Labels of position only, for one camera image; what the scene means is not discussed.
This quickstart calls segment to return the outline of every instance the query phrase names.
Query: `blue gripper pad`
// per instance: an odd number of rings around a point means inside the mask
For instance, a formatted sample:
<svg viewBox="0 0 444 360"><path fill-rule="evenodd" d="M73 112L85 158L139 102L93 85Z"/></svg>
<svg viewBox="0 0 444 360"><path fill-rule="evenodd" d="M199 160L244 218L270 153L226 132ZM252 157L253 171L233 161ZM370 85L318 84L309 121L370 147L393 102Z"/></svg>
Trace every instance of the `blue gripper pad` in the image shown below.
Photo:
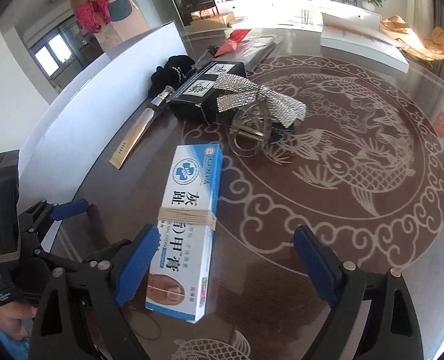
<svg viewBox="0 0 444 360"><path fill-rule="evenodd" d="M300 226L295 230L293 246L319 298L332 309L336 307L340 302L338 280L341 280L338 257L330 248L322 246L308 226Z"/></svg>
<svg viewBox="0 0 444 360"><path fill-rule="evenodd" d="M50 213L50 218L53 221L62 221L64 219L83 214L84 212L87 212L88 208L89 202L86 199L61 204L60 206L54 206L52 212Z"/></svg>
<svg viewBox="0 0 444 360"><path fill-rule="evenodd" d="M135 240L124 246L113 259L115 268L118 262L125 261L120 270L112 271L117 276L114 280L117 283L114 298L120 307L134 299L159 245L159 229L154 225L146 225Z"/></svg>

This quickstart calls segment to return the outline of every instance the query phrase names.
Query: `red decoration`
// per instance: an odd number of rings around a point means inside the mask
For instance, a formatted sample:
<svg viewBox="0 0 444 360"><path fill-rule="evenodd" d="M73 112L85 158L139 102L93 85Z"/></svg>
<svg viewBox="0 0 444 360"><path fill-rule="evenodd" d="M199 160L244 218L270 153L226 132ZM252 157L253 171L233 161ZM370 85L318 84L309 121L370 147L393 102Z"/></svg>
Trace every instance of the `red decoration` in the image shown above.
<svg viewBox="0 0 444 360"><path fill-rule="evenodd" d="M225 53L235 51L237 49L237 45L244 40L249 32L250 30L234 30L230 34L229 39L224 40L222 46L219 47L215 57L217 58Z"/></svg>
<svg viewBox="0 0 444 360"><path fill-rule="evenodd" d="M94 11L100 13L104 23L110 23L109 0L97 0L94 4Z"/></svg>
<svg viewBox="0 0 444 360"><path fill-rule="evenodd" d="M94 11L94 6L90 1L82 4L74 11L79 23L89 32L95 33L101 30L102 22Z"/></svg>
<svg viewBox="0 0 444 360"><path fill-rule="evenodd" d="M434 123L434 129L439 138L444 137L444 112L440 112Z"/></svg>

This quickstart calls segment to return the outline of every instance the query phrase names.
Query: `twine wrapped around box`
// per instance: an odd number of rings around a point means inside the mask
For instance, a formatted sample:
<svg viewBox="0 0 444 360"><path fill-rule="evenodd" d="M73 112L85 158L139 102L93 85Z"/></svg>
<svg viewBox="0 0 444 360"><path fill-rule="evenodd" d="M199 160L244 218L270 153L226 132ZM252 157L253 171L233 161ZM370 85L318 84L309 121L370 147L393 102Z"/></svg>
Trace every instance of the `twine wrapped around box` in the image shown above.
<svg viewBox="0 0 444 360"><path fill-rule="evenodd" d="M217 218L211 210L200 210L192 208L167 208L159 210L159 221L181 222L191 225L205 225L215 230Z"/></svg>
<svg viewBox="0 0 444 360"><path fill-rule="evenodd" d="M19 231L19 238L17 239L17 250L11 253L0 254L0 263L9 263L11 261L18 261L21 257L21 232Z"/></svg>

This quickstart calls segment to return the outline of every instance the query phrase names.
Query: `woman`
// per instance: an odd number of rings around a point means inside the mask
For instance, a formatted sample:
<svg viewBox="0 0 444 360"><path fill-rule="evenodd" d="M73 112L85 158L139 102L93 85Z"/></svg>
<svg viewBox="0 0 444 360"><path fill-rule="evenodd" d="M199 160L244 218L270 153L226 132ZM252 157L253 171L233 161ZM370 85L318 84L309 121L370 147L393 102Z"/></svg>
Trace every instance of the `woman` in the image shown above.
<svg viewBox="0 0 444 360"><path fill-rule="evenodd" d="M104 51L149 29L132 0L70 0L70 6Z"/></svg>

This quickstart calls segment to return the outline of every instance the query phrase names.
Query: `silver rhinestone ribbon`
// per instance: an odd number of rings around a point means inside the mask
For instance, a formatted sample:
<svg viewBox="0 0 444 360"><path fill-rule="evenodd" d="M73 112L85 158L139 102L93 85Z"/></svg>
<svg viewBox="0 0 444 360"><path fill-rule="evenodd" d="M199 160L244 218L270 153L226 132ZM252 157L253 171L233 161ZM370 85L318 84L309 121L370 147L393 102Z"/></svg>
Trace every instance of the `silver rhinestone ribbon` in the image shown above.
<svg viewBox="0 0 444 360"><path fill-rule="evenodd" d="M267 102L272 118L280 121L284 127L289 127L296 119L305 118L307 107L304 103L235 74L221 74L214 88L235 92L217 99L220 112L262 100Z"/></svg>

